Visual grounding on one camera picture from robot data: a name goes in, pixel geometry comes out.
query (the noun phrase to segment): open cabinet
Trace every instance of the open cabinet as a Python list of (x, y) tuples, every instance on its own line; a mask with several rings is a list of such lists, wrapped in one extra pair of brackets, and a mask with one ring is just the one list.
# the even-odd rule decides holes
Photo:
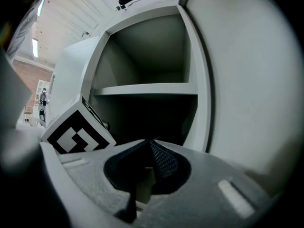
[(99, 36), (67, 47), (49, 91), (47, 125), (78, 94), (118, 144), (158, 139), (205, 151), (209, 75), (196, 30), (177, 0), (130, 7)]
[(158, 139), (194, 145), (200, 62), (176, 11), (113, 33), (102, 50), (89, 103), (119, 144)]

